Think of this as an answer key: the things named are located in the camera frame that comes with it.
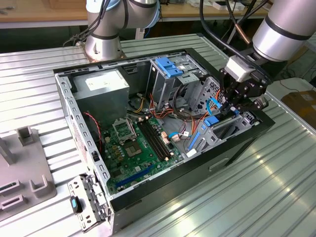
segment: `blue connector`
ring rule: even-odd
[[[216,124],[217,122],[219,122],[219,120],[215,116],[211,116],[211,117],[208,117],[208,118],[204,119],[204,123],[208,127]]]
[[[218,109],[222,106],[221,103],[219,103],[215,98],[212,97],[211,100],[214,102]]]
[[[156,58],[155,62],[169,78],[181,76],[183,74],[183,71],[177,69],[174,63],[171,62],[167,57]]]

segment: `wooden workbench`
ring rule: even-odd
[[[86,25],[85,9],[51,9],[48,0],[1,0],[0,8],[14,6],[7,15],[0,15],[1,28],[27,28]],[[199,20],[198,8],[189,4],[162,5],[163,21],[195,21]],[[240,18],[245,11],[236,11],[236,18]],[[217,10],[207,6],[204,8],[206,20],[228,19],[228,11]],[[267,11],[260,9],[252,18],[264,18]]]

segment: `metal table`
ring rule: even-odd
[[[193,47],[217,69],[227,58],[198,35],[123,41],[127,56]],[[0,236],[82,236],[66,183],[84,172],[51,69],[87,63],[78,47],[0,55],[0,133],[31,125],[58,194],[0,222]],[[115,236],[314,236],[316,137],[282,103],[266,113],[276,122],[236,162]],[[105,225],[85,237],[107,236]]]

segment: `yellow wire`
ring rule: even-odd
[[[139,113],[139,112],[141,112],[142,111],[142,109],[143,109],[143,105],[144,105],[144,98],[142,99],[142,102],[140,103],[140,107],[139,107],[139,109],[138,110],[135,110],[134,111],[134,113]]]

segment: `metal bracket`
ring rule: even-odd
[[[26,203],[26,199],[20,194],[8,200],[1,202],[2,210],[5,212],[11,211]]]
[[[11,153],[8,146],[0,138],[0,159],[4,159],[8,166],[14,164],[14,155]]]
[[[48,193],[50,193],[52,191],[52,188],[51,188],[51,185],[50,183],[47,181],[45,175],[42,175],[41,176],[42,179],[43,179],[43,182],[44,182],[44,185],[43,186],[40,186],[40,185],[35,185],[34,182],[32,180],[29,180],[29,184],[30,184],[30,187],[31,187],[31,191],[32,193],[34,193],[34,195],[37,197],[37,198],[40,198]]]
[[[22,188],[23,184],[21,184],[19,180],[15,180],[13,182],[0,186],[0,195],[5,196],[8,194],[12,194]]]
[[[94,183],[89,176],[77,176],[68,183],[68,189],[83,232],[103,221],[109,221],[111,211],[99,183]]]
[[[31,127],[29,126],[18,128],[16,133],[18,134],[18,138],[22,146],[26,146],[35,142],[34,134]]]

